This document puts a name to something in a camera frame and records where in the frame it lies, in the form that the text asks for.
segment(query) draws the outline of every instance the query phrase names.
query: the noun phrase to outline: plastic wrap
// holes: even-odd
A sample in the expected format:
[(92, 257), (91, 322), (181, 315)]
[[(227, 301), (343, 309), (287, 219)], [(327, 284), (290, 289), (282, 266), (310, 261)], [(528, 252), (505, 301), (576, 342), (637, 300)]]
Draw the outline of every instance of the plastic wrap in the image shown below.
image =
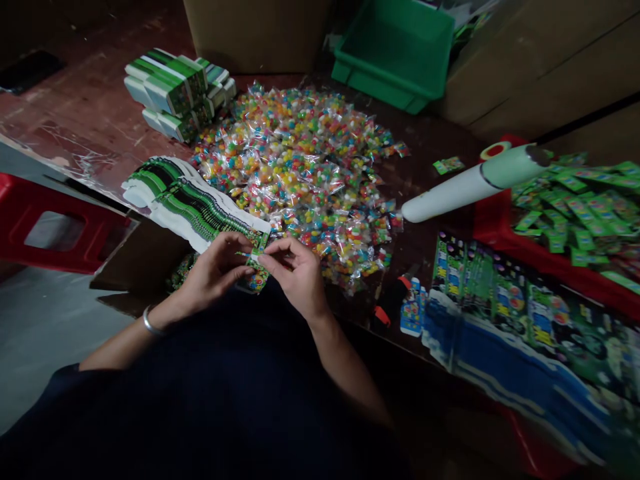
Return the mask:
[(380, 244), (402, 226), (380, 194), (375, 163), (408, 155), (374, 117), (340, 94), (254, 84), (202, 132), (191, 160), (236, 205), (322, 258), (323, 274), (351, 294), (388, 267)]

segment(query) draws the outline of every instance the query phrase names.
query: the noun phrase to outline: green plastic bin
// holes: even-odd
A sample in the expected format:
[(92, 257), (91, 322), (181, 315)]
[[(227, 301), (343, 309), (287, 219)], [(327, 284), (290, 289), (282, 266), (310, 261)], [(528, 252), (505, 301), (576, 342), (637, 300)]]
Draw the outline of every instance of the green plastic bin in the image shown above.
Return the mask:
[(368, 0), (335, 49), (332, 78), (416, 114), (442, 97), (453, 19), (413, 0)]

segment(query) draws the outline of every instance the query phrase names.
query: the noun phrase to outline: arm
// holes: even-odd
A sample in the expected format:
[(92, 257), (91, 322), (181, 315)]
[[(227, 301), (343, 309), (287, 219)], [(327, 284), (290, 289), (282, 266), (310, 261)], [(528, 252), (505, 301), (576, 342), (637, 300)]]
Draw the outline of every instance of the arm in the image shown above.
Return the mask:
[[(250, 253), (251, 242), (240, 233), (220, 233), (200, 255), (182, 287), (149, 312), (151, 326), (168, 329), (210, 306), (242, 276), (251, 275), (253, 269), (244, 265), (247, 258), (236, 255), (238, 251)], [(79, 370), (124, 370), (159, 338), (138, 318), (88, 356)]]
[[(287, 252), (282, 262), (273, 254)], [(285, 238), (272, 243), (260, 263), (278, 280), (291, 304), (307, 320), (322, 366), (344, 394), (372, 420), (391, 427), (391, 418), (364, 362), (354, 350), (329, 310), (320, 260), (298, 240)]]

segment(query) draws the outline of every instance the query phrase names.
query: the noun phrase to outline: white plastic tube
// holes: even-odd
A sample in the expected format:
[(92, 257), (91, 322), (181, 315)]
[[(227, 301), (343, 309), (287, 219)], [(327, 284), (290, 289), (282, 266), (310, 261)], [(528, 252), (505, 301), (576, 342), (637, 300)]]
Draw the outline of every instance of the white plastic tube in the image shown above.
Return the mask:
[(544, 150), (534, 145), (508, 149), (409, 200), (402, 215), (414, 223), (430, 219), (535, 178), (549, 164)]
[(422, 222), (501, 191), (486, 182), (480, 165), (476, 165), (406, 202), (402, 216), (410, 222)]

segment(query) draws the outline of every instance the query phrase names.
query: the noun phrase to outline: black object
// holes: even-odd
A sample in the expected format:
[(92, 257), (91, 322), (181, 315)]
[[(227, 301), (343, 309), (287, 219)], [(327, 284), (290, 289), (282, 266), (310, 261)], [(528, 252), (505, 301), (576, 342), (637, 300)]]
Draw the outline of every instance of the black object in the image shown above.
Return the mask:
[(394, 280), (382, 292), (371, 316), (372, 330), (384, 331), (398, 321), (402, 302), (411, 290), (411, 279), (418, 272), (418, 268), (420, 265), (413, 264), (408, 272)]
[(0, 72), (0, 89), (20, 95), (64, 66), (57, 57), (38, 50)]

